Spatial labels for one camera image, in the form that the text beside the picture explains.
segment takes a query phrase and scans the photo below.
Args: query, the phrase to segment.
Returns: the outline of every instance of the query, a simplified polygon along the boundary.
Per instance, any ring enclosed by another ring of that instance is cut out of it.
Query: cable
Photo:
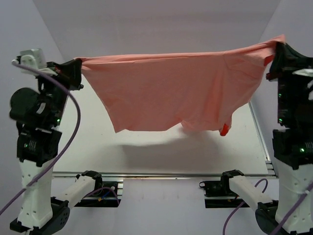
[[[44,169],[42,172],[40,172],[38,175],[36,175],[27,185],[26,187],[30,187],[32,186],[35,182],[37,182],[41,177],[43,177],[51,168],[53,168],[53,166],[57,163],[57,161],[62,157],[62,155],[65,153],[65,151],[68,149],[68,147],[70,146],[70,144],[72,143],[73,139],[75,138],[79,125],[80,125],[80,120],[81,120],[81,112],[80,112],[80,108],[78,105],[77,100],[75,99],[75,97],[69,92],[68,89],[66,89],[61,83],[59,83],[58,81],[54,80],[52,77],[49,77],[48,75],[46,75],[45,73],[33,69],[31,67],[25,66],[25,65],[20,65],[17,63],[16,60],[12,61],[12,65],[14,65],[15,67],[18,67],[20,69],[24,69],[24,70],[28,70],[31,72],[34,72],[38,75],[40,75],[41,77],[43,77],[44,79],[48,80],[49,82],[53,83],[54,85],[56,85],[57,87],[59,87],[63,92],[65,92],[73,101],[76,110],[77,110],[77,122],[76,122],[76,126],[75,129],[73,131],[72,136],[69,138],[68,142],[66,143],[65,147],[62,149],[62,151],[55,157],[55,159],[53,160],[53,162],[46,168]],[[8,207],[16,200],[19,198],[19,196],[21,196],[24,192],[26,191],[25,188],[22,188],[21,191],[19,191],[0,211],[0,216],[5,212],[6,209],[8,209]]]
[[[304,201],[304,199],[308,196],[309,192],[313,189],[313,181],[308,185],[304,193],[299,197],[298,201],[290,208],[290,210],[286,213],[282,221],[277,225],[277,227],[269,234],[276,235],[276,233],[283,227],[288,218],[294,213],[297,207]]]
[[[108,191],[106,194],[104,194],[102,197],[100,197],[101,200],[105,199],[106,196],[108,196],[110,191]]]
[[[238,197],[239,197],[239,196],[236,195],[236,197],[235,197],[234,199],[228,199],[227,201],[228,201],[228,202],[233,202],[233,201],[235,201]]]
[[[265,192],[265,190],[268,188],[268,180],[267,180],[267,179],[261,179],[261,180],[259,180],[259,181],[255,184],[255,187],[257,187],[262,181],[265,181],[265,187],[264,187],[264,189],[263,189],[263,191],[262,191],[262,192]],[[234,210],[230,213],[230,215],[227,217],[227,219],[226,219],[226,221],[225,221],[225,223],[224,223],[224,226],[223,226],[223,235],[225,235],[226,226],[227,226],[227,224],[228,224],[230,218],[231,218],[231,217],[234,215],[234,213],[235,213],[237,210],[239,210],[239,208],[242,207],[244,204],[245,204],[245,202],[240,203],[239,206],[237,206],[236,209],[234,209]]]
[[[116,200],[117,200],[117,204],[119,205],[119,199],[118,199],[116,193],[114,192],[114,190],[113,190],[112,188],[110,188],[110,187],[98,188],[98,189],[96,189],[95,191],[92,191],[92,192],[88,193],[85,197],[89,197],[89,196],[91,196],[91,195],[94,195],[96,192],[98,192],[98,191],[100,191],[100,190],[104,190],[104,189],[108,189],[108,190],[110,190],[110,191],[114,194],[114,197],[115,197]]]
[[[99,195],[102,193],[102,191],[103,191],[103,190],[99,191],[99,193],[98,193],[98,194],[93,195],[93,196],[99,196]]]

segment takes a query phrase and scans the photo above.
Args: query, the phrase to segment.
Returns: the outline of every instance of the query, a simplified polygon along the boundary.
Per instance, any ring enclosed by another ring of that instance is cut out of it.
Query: wrinkled fabric
[[[281,35],[253,46],[204,53],[82,57],[82,73],[102,100],[115,132],[185,128],[226,135],[275,56]]]

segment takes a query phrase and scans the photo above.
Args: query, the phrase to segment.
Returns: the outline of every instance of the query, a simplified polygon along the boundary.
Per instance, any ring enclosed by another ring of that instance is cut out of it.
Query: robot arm
[[[45,62],[41,49],[22,51],[15,60],[48,74],[68,91],[80,90],[82,61],[64,64]],[[31,235],[51,235],[67,222],[70,209],[88,193],[102,186],[101,175],[87,171],[66,191],[51,197],[53,167],[47,170],[58,155],[61,132],[58,131],[67,101],[67,93],[38,74],[38,90],[21,88],[11,97],[10,117],[18,128],[17,157],[22,171],[22,186],[26,190],[18,218],[10,224],[16,232],[30,231]],[[38,174],[45,174],[34,180]]]
[[[301,55],[287,44],[277,43],[267,79],[278,80],[277,119],[287,127],[273,130],[279,201],[261,193],[239,171],[224,172],[221,177],[219,189],[242,197],[255,211],[258,225],[266,234],[313,234],[312,194],[307,196],[313,188],[312,67],[313,58]]]

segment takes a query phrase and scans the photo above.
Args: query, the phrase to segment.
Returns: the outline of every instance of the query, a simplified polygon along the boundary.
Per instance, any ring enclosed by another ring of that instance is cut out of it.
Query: pink cloth
[[[115,55],[83,60],[82,73],[106,107],[115,132],[165,131],[182,123],[225,135],[275,55],[269,41],[223,52]]]

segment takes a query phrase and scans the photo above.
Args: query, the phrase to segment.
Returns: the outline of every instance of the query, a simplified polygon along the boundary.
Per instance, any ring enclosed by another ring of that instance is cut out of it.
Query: white wall
[[[31,0],[2,0],[0,7],[0,208],[21,189],[16,158],[18,133],[9,119],[11,95],[21,87],[36,87],[32,76],[11,65],[21,50],[41,47],[48,61],[63,62],[44,21]],[[0,217],[0,234],[16,234],[9,223],[19,213],[20,200]]]
[[[65,59],[246,47],[258,43],[279,3],[279,0],[33,1]]]
[[[291,47],[306,56],[313,56],[312,9],[312,0],[281,0],[260,42],[285,34]],[[264,77],[252,102],[273,159],[272,130],[281,128],[277,123],[277,82],[268,82]]]

